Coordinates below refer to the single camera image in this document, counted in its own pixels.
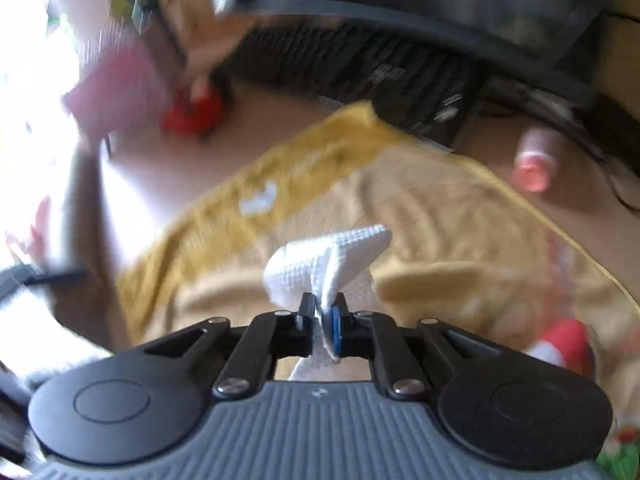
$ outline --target white logo on towel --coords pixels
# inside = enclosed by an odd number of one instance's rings
[[[317,390],[313,390],[311,395],[313,395],[316,399],[321,399],[322,396],[329,394],[329,390],[326,388],[318,388]]]
[[[240,201],[240,214],[255,215],[270,211],[273,208],[277,194],[278,186],[273,180],[268,180],[264,186],[264,191]]]

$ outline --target screw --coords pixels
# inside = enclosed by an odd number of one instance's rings
[[[418,379],[400,379],[391,385],[396,394],[418,395],[424,391],[424,384]]]
[[[221,394],[238,395],[249,389],[249,381],[237,377],[229,377],[222,381],[216,388]]]

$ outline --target red and white object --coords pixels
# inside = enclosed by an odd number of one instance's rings
[[[577,319],[561,319],[546,330],[525,354],[584,374],[591,365],[587,327]]]
[[[564,136],[552,128],[534,126],[520,137],[513,179],[524,191],[546,191],[558,173],[558,163],[564,148]]]

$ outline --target pink bottle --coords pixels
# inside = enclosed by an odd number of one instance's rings
[[[546,126],[532,126],[520,137],[513,180],[524,191],[546,191],[558,172],[564,136]]]

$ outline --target white tissue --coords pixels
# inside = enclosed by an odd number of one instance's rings
[[[290,242],[264,268],[264,288],[277,306],[297,309],[304,292],[312,292],[322,310],[344,292],[350,310],[377,304],[369,266],[391,243],[382,225]]]

